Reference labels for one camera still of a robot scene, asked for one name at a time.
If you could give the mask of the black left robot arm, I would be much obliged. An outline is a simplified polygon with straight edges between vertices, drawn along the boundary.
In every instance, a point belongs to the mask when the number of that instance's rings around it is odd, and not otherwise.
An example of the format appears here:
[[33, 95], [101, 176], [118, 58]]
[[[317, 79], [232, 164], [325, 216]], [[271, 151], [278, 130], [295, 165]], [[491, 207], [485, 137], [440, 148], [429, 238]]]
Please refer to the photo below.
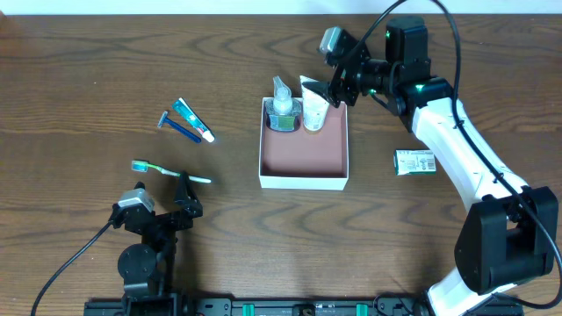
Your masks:
[[144, 298], [161, 296], [172, 282], [176, 232], [193, 227], [203, 215], [203, 206], [191, 187], [190, 175], [181, 172], [174, 197], [179, 209], [156, 214], [155, 201], [143, 183], [125, 192], [112, 207], [110, 222], [141, 237], [141, 242], [126, 248], [118, 259], [118, 271], [124, 280], [125, 296]]

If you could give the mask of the clear soap pump bottle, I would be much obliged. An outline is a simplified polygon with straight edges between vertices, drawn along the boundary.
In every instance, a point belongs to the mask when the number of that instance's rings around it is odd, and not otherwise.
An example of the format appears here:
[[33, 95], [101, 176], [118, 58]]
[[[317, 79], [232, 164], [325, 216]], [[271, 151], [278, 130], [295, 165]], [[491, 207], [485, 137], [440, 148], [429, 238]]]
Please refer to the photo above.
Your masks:
[[273, 77], [273, 85], [273, 97], [263, 102], [266, 126], [274, 132], [296, 132], [300, 127], [302, 105], [279, 76]]

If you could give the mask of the white lotion tube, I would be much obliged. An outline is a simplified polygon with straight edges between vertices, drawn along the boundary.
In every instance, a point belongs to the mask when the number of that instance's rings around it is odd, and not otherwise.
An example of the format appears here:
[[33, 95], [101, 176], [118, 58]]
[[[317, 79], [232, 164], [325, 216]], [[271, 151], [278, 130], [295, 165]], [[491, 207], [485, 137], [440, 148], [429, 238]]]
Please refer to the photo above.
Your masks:
[[318, 133], [324, 126], [330, 104], [305, 87], [304, 83], [316, 83], [316, 80], [304, 75], [299, 79], [302, 91], [303, 125], [309, 133]]

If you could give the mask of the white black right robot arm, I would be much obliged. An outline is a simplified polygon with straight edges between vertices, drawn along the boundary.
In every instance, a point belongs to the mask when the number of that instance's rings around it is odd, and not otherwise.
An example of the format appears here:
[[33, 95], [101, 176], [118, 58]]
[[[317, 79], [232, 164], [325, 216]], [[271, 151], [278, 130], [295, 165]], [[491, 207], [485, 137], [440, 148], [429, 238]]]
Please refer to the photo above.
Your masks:
[[558, 200], [546, 187], [529, 187], [487, 145], [457, 85], [431, 74], [428, 46], [427, 28], [416, 16], [387, 23], [381, 60], [371, 57], [363, 39], [328, 28], [320, 52], [335, 73], [308, 89], [333, 106], [372, 97], [434, 154], [464, 203], [454, 269], [426, 291], [414, 313], [499, 314], [523, 306], [511, 289], [560, 267]]

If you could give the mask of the green white soap box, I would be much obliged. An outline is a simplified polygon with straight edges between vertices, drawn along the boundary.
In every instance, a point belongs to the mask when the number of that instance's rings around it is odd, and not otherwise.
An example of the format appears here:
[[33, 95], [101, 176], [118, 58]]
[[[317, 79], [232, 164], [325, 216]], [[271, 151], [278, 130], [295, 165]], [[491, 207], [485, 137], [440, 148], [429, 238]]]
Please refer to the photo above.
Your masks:
[[436, 173], [436, 158], [430, 150], [397, 149], [393, 165], [396, 176]]

